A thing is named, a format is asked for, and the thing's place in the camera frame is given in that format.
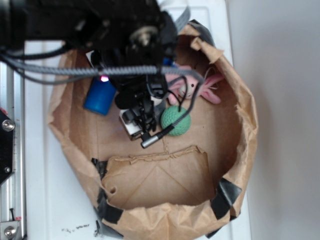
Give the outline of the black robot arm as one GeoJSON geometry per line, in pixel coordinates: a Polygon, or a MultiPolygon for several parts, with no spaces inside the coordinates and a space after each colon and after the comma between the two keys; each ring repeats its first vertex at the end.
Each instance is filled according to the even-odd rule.
{"type": "Polygon", "coordinates": [[[0,60],[15,71],[67,76],[69,82],[100,75],[175,74],[178,30],[155,0],[3,0],[0,60]],[[70,50],[119,50],[115,66],[53,68],[27,64],[70,50]]]}

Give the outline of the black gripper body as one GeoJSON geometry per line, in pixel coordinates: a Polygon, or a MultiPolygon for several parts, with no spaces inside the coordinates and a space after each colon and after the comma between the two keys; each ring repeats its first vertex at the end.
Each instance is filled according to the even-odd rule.
{"type": "Polygon", "coordinates": [[[100,62],[85,76],[161,73],[176,58],[178,28],[155,0],[89,0],[85,44],[100,62]]]}

